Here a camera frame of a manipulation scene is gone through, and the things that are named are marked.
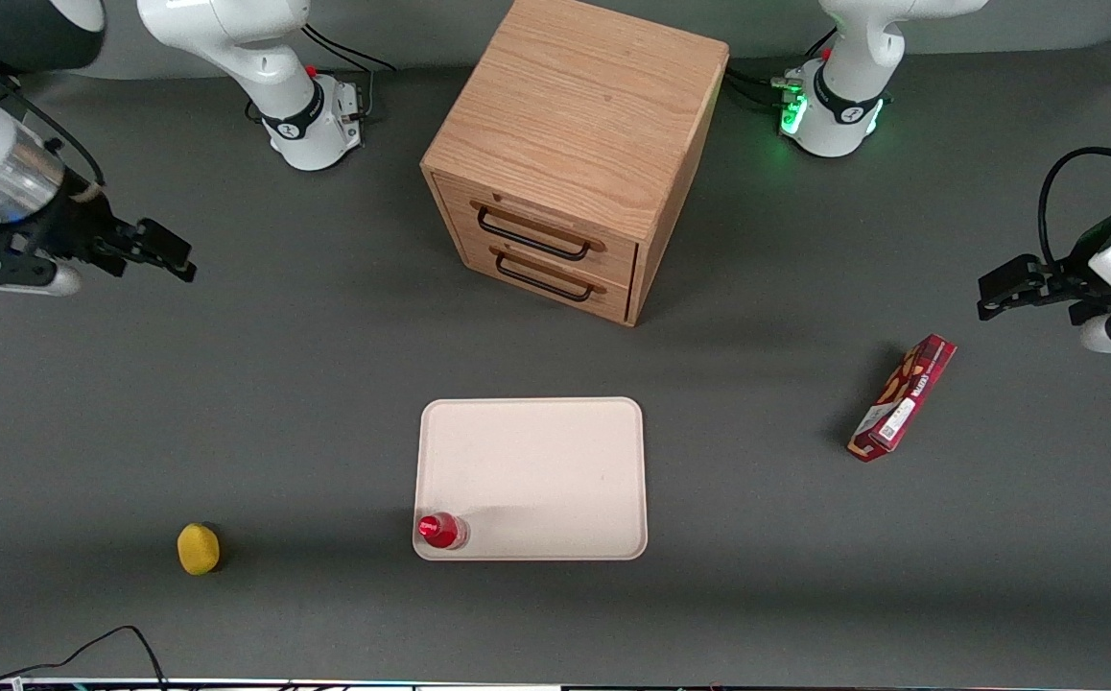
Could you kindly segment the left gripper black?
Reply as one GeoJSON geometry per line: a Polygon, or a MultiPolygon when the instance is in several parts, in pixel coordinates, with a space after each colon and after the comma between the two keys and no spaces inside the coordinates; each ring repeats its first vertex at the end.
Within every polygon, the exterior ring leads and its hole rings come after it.
{"type": "MultiPolygon", "coordinates": [[[[1111,241],[1111,216],[1087,228],[1063,258],[1052,256],[1050,229],[1041,218],[1041,250],[1044,263],[1051,268],[1048,297],[1073,300],[1069,307],[1072,326],[1083,326],[1099,316],[1111,316],[1111,284],[1089,267],[1089,261],[1111,241]]],[[[1021,254],[982,276],[977,314],[990,321],[1003,312],[1021,307],[1041,306],[1044,297],[1044,267],[1033,254],[1021,254]]]]}

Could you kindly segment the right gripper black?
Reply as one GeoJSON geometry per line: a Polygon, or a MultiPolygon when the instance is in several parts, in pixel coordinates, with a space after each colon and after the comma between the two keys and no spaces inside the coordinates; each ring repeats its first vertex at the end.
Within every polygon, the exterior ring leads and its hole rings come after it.
{"type": "Polygon", "coordinates": [[[117,278],[130,262],[148,264],[186,283],[196,280],[199,269],[190,261],[191,246],[166,226],[143,218],[136,227],[116,218],[100,186],[81,193],[58,193],[17,223],[16,236],[26,239],[16,264],[29,279],[59,276],[57,259],[91,264],[117,278]]]}

